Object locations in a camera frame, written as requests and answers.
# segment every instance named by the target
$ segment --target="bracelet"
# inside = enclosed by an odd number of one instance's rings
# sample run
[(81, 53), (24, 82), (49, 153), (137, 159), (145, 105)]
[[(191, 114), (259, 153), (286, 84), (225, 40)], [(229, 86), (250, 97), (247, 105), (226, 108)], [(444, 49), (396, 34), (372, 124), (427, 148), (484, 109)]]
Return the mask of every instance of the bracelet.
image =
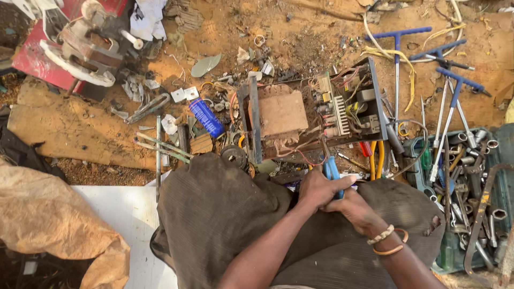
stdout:
[(368, 245), (373, 245), (373, 244), (376, 244), (376, 243), (382, 241), (383, 239), (387, 238), (387, 236), (389, 236), (393, 231), (394, 231), (394, 226), (389, 225), (389, 227), (387, 227), (387, 230), (380, 233), (378, 236), (374, 237), (373, 239), (367, 240)]
[[(394, 229), (395, 231), (402, 231), (404, 233), (404, 236), (403, 236), (403, 239), (402, 239), (402, 242), (405, 243), (407, 242), (407, 240), (409, 239), (409, 233), (407, 233), (407, 231), (403, 230), (403, 229)], [(385, 252), (379, 252), (377, 250), (375, 250), (375, 246), (373, 246), (373, 252), (379, 256), (388, 256), (388, 255), (392, 255), (400, 250), (403, 249), (403, 245), (398, 245), (396, 248), (392, 249), (392, 250), (389, 250), (389, 251), (385, 251)]]

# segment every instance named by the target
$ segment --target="blue spray can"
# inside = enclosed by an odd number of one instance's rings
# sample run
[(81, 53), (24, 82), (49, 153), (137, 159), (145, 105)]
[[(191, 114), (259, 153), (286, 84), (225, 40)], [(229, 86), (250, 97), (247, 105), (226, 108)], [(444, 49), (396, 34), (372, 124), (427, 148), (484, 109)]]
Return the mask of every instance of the blue spray can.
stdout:
[(189, 109), (212, 137), (217, 138), (225, 132), (222, 122), (200, 97), (189, 104)]

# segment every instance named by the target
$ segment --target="orange bangle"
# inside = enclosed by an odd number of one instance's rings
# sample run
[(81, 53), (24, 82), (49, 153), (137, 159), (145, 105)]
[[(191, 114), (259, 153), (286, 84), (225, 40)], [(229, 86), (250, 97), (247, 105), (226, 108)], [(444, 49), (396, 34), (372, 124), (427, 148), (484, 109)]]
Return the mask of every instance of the orange bangle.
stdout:
[[(407, 240), (409, 239), (409, 233), (407, 233), (407, 231), (403, 230), (403, 229), (394, 229), (395, 231), (402, 231), (403, 232), (403, 239), (402, 239), (402, 242), (405, 243), (407, 242)], [(400, 250), (403, 249), (403, 245), (398, 245), (396, 248), (392, 249), (392, 250), (389, 250), (389, 251), (385, 251), (385, 252), (379, 252), (377, 250), (375, 250), (375, 246), (373, 246), (373, 252), (379, 256), (388, 256), (388, 255), (392, 255)]]

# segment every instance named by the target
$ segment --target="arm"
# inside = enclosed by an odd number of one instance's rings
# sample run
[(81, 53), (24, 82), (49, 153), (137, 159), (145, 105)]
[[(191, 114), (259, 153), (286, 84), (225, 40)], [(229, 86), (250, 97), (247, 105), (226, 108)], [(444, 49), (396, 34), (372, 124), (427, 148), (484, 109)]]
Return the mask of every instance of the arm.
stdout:
[[(388, 227), (388, 224), (354, 189), (346, 189), (342, 200), (330, 202), (323, 210), (327, 212), (340, 211), (355, 229), (366, 235), (368, 239), (373, 239)], [(384, 240), (376, 243), (375, 249), (384, 252), (402, 244), (401, 238), (396, 232), (393, 232)], [(398, 289), (446, 288), (407, 244), (403, 244), (403, 249), (392, 255), (380, 257), (380, 261)]]
[(336, 192), (354, 182), (354, 176), (327, 180), (321, 166), (310, 171), (300, 186), (297, 205), (232, 260), (217, 288), (268, 288), (303, 224), (318, 208), (328, 204)]

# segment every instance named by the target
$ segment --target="white board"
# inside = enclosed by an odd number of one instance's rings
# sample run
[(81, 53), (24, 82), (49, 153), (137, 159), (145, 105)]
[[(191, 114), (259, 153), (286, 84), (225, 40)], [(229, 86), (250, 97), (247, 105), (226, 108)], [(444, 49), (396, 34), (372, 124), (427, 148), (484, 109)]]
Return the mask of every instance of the white board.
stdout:
[(155, 187), (72, 186), (130, 245), (125, 289), (176, 289), (177, 276), (150, 250), (159, 226)]

